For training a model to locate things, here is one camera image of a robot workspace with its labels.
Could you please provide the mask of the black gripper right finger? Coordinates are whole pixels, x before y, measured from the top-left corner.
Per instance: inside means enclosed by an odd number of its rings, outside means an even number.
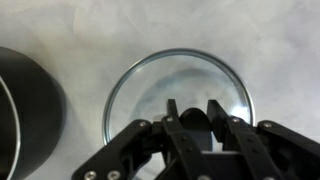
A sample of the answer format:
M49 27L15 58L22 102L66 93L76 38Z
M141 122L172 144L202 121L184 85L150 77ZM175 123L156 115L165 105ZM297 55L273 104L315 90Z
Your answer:
M208 101L207 116L222 150L238 152L253 180L320 180L318 142L271 120L250 125L216 100Z

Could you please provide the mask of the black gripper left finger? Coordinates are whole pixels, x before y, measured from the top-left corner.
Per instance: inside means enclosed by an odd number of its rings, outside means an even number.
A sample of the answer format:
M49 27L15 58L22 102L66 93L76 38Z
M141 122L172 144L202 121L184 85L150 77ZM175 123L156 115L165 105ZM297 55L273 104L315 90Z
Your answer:
M131 180L155 153L165 164L156 180L213 180L202 154L211 148L207 115L198 108L179 113L170 99L161 120L131 122L77 168L71 180Z

